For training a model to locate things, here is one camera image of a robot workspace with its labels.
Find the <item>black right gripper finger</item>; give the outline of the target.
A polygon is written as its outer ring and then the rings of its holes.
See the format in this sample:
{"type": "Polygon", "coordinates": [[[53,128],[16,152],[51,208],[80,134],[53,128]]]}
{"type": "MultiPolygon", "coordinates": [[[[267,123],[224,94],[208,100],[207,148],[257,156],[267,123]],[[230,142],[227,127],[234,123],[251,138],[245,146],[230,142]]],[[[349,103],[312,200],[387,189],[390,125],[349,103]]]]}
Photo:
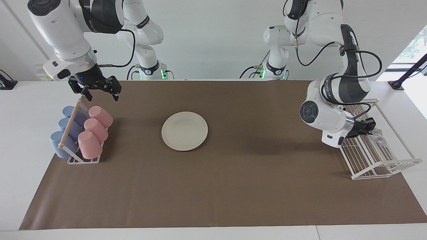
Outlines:
{"type": "Polygon", "coordinates": [[[92,101],[93,96],[89,91],[88,85],[81,87],[79,85],[79,82],[77,81],[77,79],[74,76],[71,76],[69,78],[68,84],[75,94],[81,94],[82,96],[86,97],[88,101],[92,101]]]}
{"type": "Polygon", "coordinates": [[[110,76],[108,79],[106,79],[106,90],[113,96],[115,101],[118,101],[122,86],[115,76],[110,76]]]}

